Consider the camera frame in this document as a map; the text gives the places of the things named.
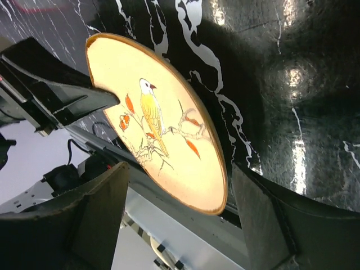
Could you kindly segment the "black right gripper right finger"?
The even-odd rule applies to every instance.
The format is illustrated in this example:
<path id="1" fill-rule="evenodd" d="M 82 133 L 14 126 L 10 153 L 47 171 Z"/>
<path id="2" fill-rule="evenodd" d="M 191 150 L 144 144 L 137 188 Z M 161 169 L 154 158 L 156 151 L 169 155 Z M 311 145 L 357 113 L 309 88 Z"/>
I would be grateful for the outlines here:
<path id="1" fill-rule="evenodd" d="M 240 164 L 232 167 L 232 187 L 252 269 L 359 269 L 359 213 Z"/>

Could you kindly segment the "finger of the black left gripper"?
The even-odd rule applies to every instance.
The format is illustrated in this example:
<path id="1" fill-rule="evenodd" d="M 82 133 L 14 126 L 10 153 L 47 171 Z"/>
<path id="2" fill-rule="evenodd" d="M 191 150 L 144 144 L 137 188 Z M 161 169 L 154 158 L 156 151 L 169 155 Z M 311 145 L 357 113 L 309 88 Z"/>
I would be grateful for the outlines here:
<path id="1" fill-rule="evenodd" d="M 89 76 L 69 67 L 30 37 L 17 43 L 1 38 L 1 126 L 27 120 L 43 136 L 119 98 L 95 87 Z"/>

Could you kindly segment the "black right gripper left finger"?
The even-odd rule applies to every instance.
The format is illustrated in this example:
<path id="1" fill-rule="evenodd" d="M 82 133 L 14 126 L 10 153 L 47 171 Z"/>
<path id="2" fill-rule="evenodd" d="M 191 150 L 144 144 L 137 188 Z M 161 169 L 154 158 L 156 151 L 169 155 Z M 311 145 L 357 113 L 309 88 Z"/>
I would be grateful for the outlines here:
<path id="1" fill-rule="evenodd" d="M 111 269 L 128 183 L 120 162 L 52 200 L 1 214 L 1 269 Z"/>

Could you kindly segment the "beige leaf plate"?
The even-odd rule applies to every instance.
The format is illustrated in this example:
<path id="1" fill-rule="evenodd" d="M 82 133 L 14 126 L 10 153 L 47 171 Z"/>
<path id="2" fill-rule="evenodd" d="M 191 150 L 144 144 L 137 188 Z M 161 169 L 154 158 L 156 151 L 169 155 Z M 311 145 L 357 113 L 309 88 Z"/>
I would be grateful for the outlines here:
<path id="1" fill-rule="evenodd" d="M 148 176 L 183 205 L 220 214 L 228 195 L 223 150 L 189 83 L 163 57 L 119 35 L 92 35 L 85 55 L 93 85 L 120 99 L 105 116 Z"/>

